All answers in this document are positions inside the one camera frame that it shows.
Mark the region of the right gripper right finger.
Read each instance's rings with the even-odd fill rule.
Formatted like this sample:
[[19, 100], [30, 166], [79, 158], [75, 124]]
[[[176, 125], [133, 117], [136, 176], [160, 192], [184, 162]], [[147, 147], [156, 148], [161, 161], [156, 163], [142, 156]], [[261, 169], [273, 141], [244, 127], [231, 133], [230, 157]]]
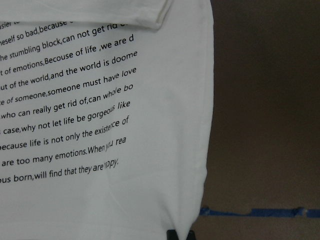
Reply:
[[190, 230], [187, 235], [187, 240], [196, 240], [196, 234], [193, 230]]

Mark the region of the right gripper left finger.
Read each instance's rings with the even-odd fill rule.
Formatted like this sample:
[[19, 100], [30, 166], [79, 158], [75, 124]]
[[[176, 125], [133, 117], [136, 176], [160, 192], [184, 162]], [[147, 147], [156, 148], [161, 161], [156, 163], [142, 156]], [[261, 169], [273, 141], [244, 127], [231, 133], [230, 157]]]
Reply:
[[175, 229], [169, 229], [166, 232], [167, 240], [178, 240], [178, 235]]

